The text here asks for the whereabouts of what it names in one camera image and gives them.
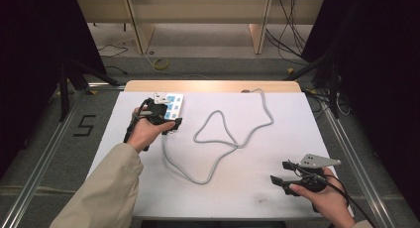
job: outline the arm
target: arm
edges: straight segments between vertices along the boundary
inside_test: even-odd
[[[51,227],[129,227],[143,170],[139,152],[173,122],[140,120],[127,144],[115,146],[55,218]]]
[[[334,176],[328,168],[323,168],[325,175]],[[343,190],[341,184],[333,177],[327,176],[328,182]],[[367,227],[358,226],[350,214],[345,198],[332,187],[327,186],[320,192],[312,192],[303,186],[292,184],[290,188],[297,194],[306,197],[315,205],[321,215],[330,220],[336,228]]]

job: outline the white electrical cable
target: white electrical cable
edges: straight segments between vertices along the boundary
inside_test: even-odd
[[[263,107],[263,110],[265,111],[265,114],[268,116],[268,118],[269,118],[269,120],[270,120],[270,122],[268,122],[268,123],[265,123],[265,124],[262,124],[262,125],[259,125],[259,126],[257,126],[257,127],[255,127],[253,130],[251,130],[251,132],[248,134],[248,136],[247,136],[247,138],[246,138],[246,140],[245,140],[245,142],[243,143],[243,144],[238,144],[238,142],[237,142],[237,140],[235,139],[235,137],[230,133],[230,131],[229,131],[229,129],[228,129],[228,126],[226,125],[226,120],[225,120],[225,115],[223,114],[223,112],[222,111],[220,111],[220,110],[216,110],[216,111],[214,111],[214,112],[212,112],[208,117],[207,117],[207,119],[206,119],[206,121],[204,122],[204,124],[203,124],[203,126],[195,133],[195,135],[194,135],[194,138],[193,138],[193,140],[194,140],[194,142],[195,143],[201,143],[201,144],[206,144],[206,143],[221,143],[221,144],[225,144],[225,145],[228,145],[228,146],[230,146],[230,147],[232,147],[233,149],[231,150],[231,151],[229,151],[229,152],[227,152],[227,153],[225,153],[225,154],[222,154],[221,156],[219,156],[217,159],[216,159],[216,161],[213,163],[213,166],[212,166],[212,168],[211,168],[211,170],[210,170],[210,172],[209,172],[209,174],[208,174],[208,176],[207,176],[207,178],[205,179],[205,180],[202,180],[202,181],[200,181],[200,180],[197,180],[197,179],[195,179],[194,177],[192,177],[182,166],[180,166],[180,165],[178,165],[173,159],[172,159],[172,157],[167,153],[167,151],[166,151],[166,147],[165,147],[165,139],[166,139],[166,137],[163,137],[162,139],[161,139],[161,142],[162,142],[162,147],[163,147],[163,153],[164,153],[164,156],[166,157],[166,159],[170,162],[170,164],[171,165],[173,165],[177,170],[179,170],[182,174],[184,174],[185,175],[185,177],[186,178],[188,178],[191,182],[193,182],[193,183],[196,183],[196,184],[207,184],[210,180],[211,180],[211,178],[212,178],[212,176],[213,176],[213,174],[214,174],[214,170],[216,169],[216,167],[217,167],[217,165],[219,164],[219,162],[224,158],[224,157],[226,157],[226,156],[228,156],[229,154],[231,154],[231,153],[233,153],[233,152],[235,152],[236,150],[238,150],[238,149],[242,149],[242,148],[244,148],[246,145],[247,145],[247,143],[248,143],[248,141],[250,140],[250,138],[251,138],[251,136],[253,135],[253,133],[256,131],[256,130],[258,130],[258,129],[260,129],[260,128],[262,128],[262,127],[266,127],[266,126],[269,126],[269,125],[271,125],[271,124],[273,124],[274,123],[274,119],[272,118],[272,115],[271,115],[271,113],[269,112],[269,110],[266,108],[266,103],[265,103],[265,96],[264,96],[264,93],[263,93],[263,91],[261,90],[261,89],[255,89],[255,90],[253,90],[252,92],[255,92],[255,91],[259,91],[260,92],[260,95],[261,95],[261,97],[262,97],[262,107]],[[229,137],[232,139],[232,141],[233,141],[233,143],[232,142],[226,142],[226,141],[221,141],[221,140],[210,140],[210,141],[198,141],[197,140],[197,136],[198,136],[198,134],[200,134],[200,132],[206,127],[206,125],[207,125],[207,123],[209,122],[209,120],[211,119],[211,117],[214,115],[214,114],[216,114],[216,113],[219,113],[221,116],[222,116],[222,119],[223,119],[223,126],[224,126],[224,128],[225,128],[225,131],[226,131],[226,133],[229,135]]]

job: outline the floor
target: floor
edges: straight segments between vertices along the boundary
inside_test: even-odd
[[[184,58],[195,58],[195,62],[209,62],[214,59],[224,60],[225,62],[232,61],[232,59],[248,60],[263,62],[265,60],[274,60],[279,58],[285,58],[287,60],[283,67],[283,73],[287,74],[288,69],[298,69],[302,67],[300,64],[295,64],[291,61],[303,63],[294,54],[280,52],[278,48],[273,45],[268,39],[265,39],[263,43],[263,50],[261,55],[256,55],[252,46],[252,40],[247,25],[203,25],[203,24],[191,24],[191,25],[158,25],[155,29],[151,45],[145,55],[141,55],[138,52],[137,46],[133,40],[134,34],[129,25],[127,30],[124,31],[123,24],[88,24],[91,30],[94,41],[97,45],[99,53],[103,56],[105,65],[112,63],[118,63],[123,61],[126,65],[131,61],[136,63],[138,59],[150,58],[171,58],[171,63],[179,63]],[[281,35],[284,26],[269,25],[269,31],[277,38]],[[310,34],[311,26],[298,26],[299,35],[302,39],[307,39]],[[299,48],[296,46],[295,38],[290,30],[287,30],[282,38],[282,41],[290,46],[296,52],[299,52]],[[107,71],[110,75],[121,75],[124,79],[127,76],[119,71],[119,69],[107,67]],[[310,89],[310,77],[303,77],[298,82],[302,88]],[[101,83],[96,78],[88,78],[92,84]],[[77,114],[96,114],[95,119],[98,125],[95,127],[102,128],[104,130],[107,123],[107,117],[111,113],[109,106],[106,106],[107,100],[115,100],[118,96],[118,91],[106,91],[105,93],[97,93],[95,97],[89,95],[81,95],[81,104],[86,104],[86,101],[95,101],[94,107],[89,106],[82,107],[82,112],[76,112],[74,116],[77,118]],[[355,115],[345,116],[346,109],[342,112],[340,120],[335,120],[331,113],[325,108],[325,105],[319,104],[318,101],[308,98],[308,101],[313,107],[314,117],[316,118],[318,127],[323,136],[324,143],[327,148],[338,148],[335,151],[329,151],[330,156],[344,157],[346,161],[350,161],[354,157],[357,158],[356,166],[362,165],[362,174],[354,172],[352,166],[346,166],[346,169],[339,169],[338,172],[348,175],[347,178],[343,179],[345,185],[349,186],[349,191],[355,200],[361,203],[367,214],[375,219],[375,225],[377,227],[420,227],[418,220],[412,214],[409,207],[405,203],[403,197],[398,193],[398,190],[393,184],[392,180],[387,175],[384,168],[381,166],[380,161],[374,157],[371,147],[369,146],[368,139],[366,138],[363,128],[358,123]],[[34,158],[40,158],[45,150],[47,142],[50,138],[57,137],[55,131],[56,120],[59,111],[59,100],[56,97],[52,98],[51,105],[46,111],[45,120],[40,122],[38,130],[34,132],[34,135],[30,139],[30,145],[27,151],[24,151],[19,155],[18,159],[14,162],[13,167],[10,169],[9,174],[6,178],[0,181],[0,214],[3,218],[3,214],[6,214],[9,207],[14,203],[14,200],[19,195],[22,186],[30,179],[32,169],[37,165],[38,160]],[[68,135],[75,134],[72,128],[77,128],[78,121],[74,120],[70,122],[73,126],[68,126],[66,130]],[[100,131],[94,131],[98,135],[94,135],[98,138],[98,142],[101,139]],[[342,135],[348,140],[338,139],[336,135]],[[59,140],[69,140],[67,144],[71,144],[71,140],[74,138],[58,138]],[[74,181],[71,177],[71,172],[62,170],[63,167],[69,167],[71,171],[82,171],[84,168],[89,168],[90,161],[85,159],[92,158],[95,154],[95,148],[97,145],[91,145],[87,141],[78,139],[77,143],[81,143],[80,148],[84,148],[84,151],[73,151],[72,155],[77,154],[75,160],[79,163],[71,165],[63,165],[61,161],[68,160],[69,154],[64,151],[74,150],[72,147],[68,147],[66,143],[64,148],[57,151],[55,156],[51,159],[52,163],[49,170],[45,171],[45,177],[41,182],[41,187],[35,192],[34,199],[31,203],[25,207],[27,213],[22,218],[19,227],[48,227],[49,222],[57,213],[57,209],[51,207],[62,207],[71,197],[72,193],[78,188],[78,184],[83,182],[83,177],[79,177],[78,181]],[[68,177],[65,180],[66,184],[59,187],[55,195],[50,196],[44,195],[46,187],[58,186],[56,184],[56,177]],[[360,185],[360,177],[367,179],[367,185]],[[46,211],[52,210],[51,214],[46,214]],[[358,219],[363,219],[363,216],[358,212],[356,213]],[[134,219],[132,227],[138,227],[141,221]],[[326,221],[288,221],[286,222],[287,227],[327,227],[328,222]],[[161,224],[162,227],[171,227],[170,224]]]

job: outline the gray floor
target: gray floor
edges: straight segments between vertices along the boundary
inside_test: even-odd
[[[264,43],[261,55],[255,55],[251,37],[245,25],[161,25],[157,26],[146,56],[150,60],[157,57],[169,60],[169,68],[164,71],[165,74],[162,74],[154,71],[145,56],[137,52],[135,44],[130,40],[133,37],[130,28],[127,32],[123,32],[122,24],[97,24],[96,27],[90,24],[89,27],[98,49],[115,44],[128,49],[115,57],[109,56],[119,53],[121,49],[107,47],[104,51],[100,51],[100,54],[104,56],[104,64],[108,66],[109,76],[121,82],[132,79],[163,79],[170,83],[171,80],[177,79],[206,79],[203,76],[220,80],[282,80],[287,76],[288,68],[298,70],[302,67],[302,65],[282,59],[277,48],[269,42]],[[282,30],[282,26],[269,26],[269,28],[278,36]],[[311,28],[302,26],[299,29],[302,31],[301,34],[307,37]],[[290,35],[285,40],[294,46]],[[282,56],[296,59],[288,54],[282,54]],[[128,74],[122,73],[116,67],[125,70]],[[313,72],[299,78],[298,82],[302,88],[312,87],[310,83],[312,76]],[[90,82],[100,82],[91,76],[86,78]],[[81,101],[77,104],[74,115],[69,121],[66,132],[40,183],[40,188],[26,208],[19,227],[48,227],[71,198],[72,193],[83,183],[118,93],[117,89],[105,87],[96,88],[95,91],[81,95],[79,92],[76,93]],[[313,111],[319,109],[318,101],[308,98],[308,102]],[[59,126],[59,107],[59,97],[54,95],[51,103],[46,105],[38,126],[28,139],[28,147],[20,152],[0,181],[0,219],[6,216],[7,211],[20,194],[20,189],[26,184],[38,160],[49,145],[55,128]],[[85,120],[85,123],[94,127],[89,136],[75,137],[76,134],[87,132],[85,128],[78,127],[85,115],[94,115],[94,117]],[[380,222],[375,220],[374,212],[371,211],[366,195],[346,159],[343,147],[327,116],[327,112],[323,110],[314,112],[330,156],[343,162],[342,166],[336,167],[337,173],[349,195],[360,204],[379,227]],[[418,220],[407,206],[380,160],[373,155],[373,150],[365,136],[363,127],[359,124],[357,115],[342,113],[339,121],[344,126],[362,164],[368,170],[368,177],[380,199],[384,202],[394,226],[420,227]],[[48,187],[57,190],[50,191],[47,190]],[[358,211],[356,211],[356,219],[364,219]],[[140,224],[141,220],[133,219],[132,227],[139,227]],[[329,222],[323,219],[286,221],[286,225],[287,227],[328,227]],[[173,227],[173,223],[165,222],[160,226]]]

